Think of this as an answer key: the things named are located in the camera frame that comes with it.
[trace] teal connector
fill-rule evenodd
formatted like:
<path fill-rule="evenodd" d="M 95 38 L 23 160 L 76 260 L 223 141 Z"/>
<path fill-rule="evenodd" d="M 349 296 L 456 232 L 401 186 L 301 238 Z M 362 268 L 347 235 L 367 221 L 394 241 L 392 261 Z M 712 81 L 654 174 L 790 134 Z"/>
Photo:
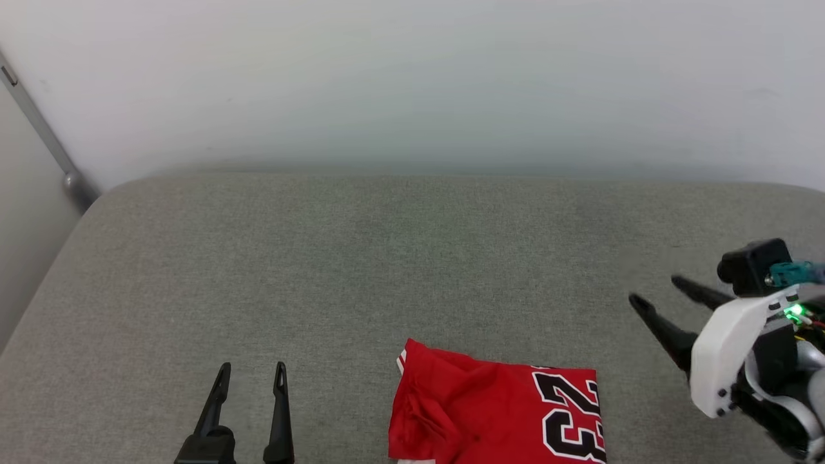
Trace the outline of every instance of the teal connector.
<path fill-rule="evenodd" d="M 778 263 L 771 266 L 770 274 L 765 278 L 770 286 L 791 286 L 802 283 L 825 283 L 825 264 L 810 261 Z"/>

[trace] gray cushion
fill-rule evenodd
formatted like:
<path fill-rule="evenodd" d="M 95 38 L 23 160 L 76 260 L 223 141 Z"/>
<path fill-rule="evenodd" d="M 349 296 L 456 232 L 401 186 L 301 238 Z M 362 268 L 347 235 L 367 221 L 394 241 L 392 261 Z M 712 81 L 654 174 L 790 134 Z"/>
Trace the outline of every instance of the gray cushion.
<path fill-rule="evenodd" d="M 300 462 L 385 462 L 407 337 L 594 367 L 611 462 L 782 462 L 708 419 L 627 304 L 784 237 L 825 258 L 816 192 L 747 184 L 214 174 L 132 182 L 83 217 L 0 357 L 0 462 L 172 462 L 220 363 L 222 421 L 260 462 L 276 361 Z M 536 440 L 541 440 L 541 424 Z"/>

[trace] metal pole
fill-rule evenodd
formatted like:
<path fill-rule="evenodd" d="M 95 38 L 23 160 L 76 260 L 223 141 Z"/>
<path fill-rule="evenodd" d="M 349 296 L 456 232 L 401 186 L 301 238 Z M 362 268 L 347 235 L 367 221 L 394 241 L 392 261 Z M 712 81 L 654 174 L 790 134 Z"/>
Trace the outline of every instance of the metal pole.
<path fill-rule="evenodd" d="M 88 207 L 100 196 L 100 193 L 95 190 L 83 178 L 81 173 L 72 163 L 72 160 L 66 154 L 66 150 L 60 144 L 60 140 L 54 135 L 49 124 L 43 119 L 43 115 L 35 106 L 35 103 L 29 97 L 29 93 L 23 87 L 23 84 L 17 78 L 14 70 L 6 61 L 6 57 L 0 52 L 0 80 L 6 85 L 6 89 L 11 93 L 14 101 L 20 107 L 23 114 L 26 115 L 31 126 L 35 128 L 35 132 L 43 140 L 46 148 L 52 153 L 54 161 L 63 169 L 66 174 L 63 180 L 65 191 L 75 200 L 81 211 L 85 211 Z"/>

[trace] red jersey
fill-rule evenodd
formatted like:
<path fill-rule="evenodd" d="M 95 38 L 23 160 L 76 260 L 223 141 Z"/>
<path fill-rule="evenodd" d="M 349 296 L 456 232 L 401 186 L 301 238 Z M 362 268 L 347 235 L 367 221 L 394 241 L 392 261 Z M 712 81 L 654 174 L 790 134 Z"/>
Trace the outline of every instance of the red jersey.
<path fill-rule="evenodd" d="M 412 339 L 398 367 L 393 459 L 607 461 L 596 371 L 477 361 Z"/>

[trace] green led light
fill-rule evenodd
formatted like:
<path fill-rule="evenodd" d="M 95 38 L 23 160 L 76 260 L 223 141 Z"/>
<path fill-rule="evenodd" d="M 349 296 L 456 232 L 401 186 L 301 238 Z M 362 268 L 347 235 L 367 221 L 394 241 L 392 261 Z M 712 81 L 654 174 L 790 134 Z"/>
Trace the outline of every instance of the green led light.
<path fill-rule="evenodd" d="M 793 305 L 791 307 L 785 308 L 785 314 L 804 315 L 805 308 L 803 308 L 802 305 Z"/>

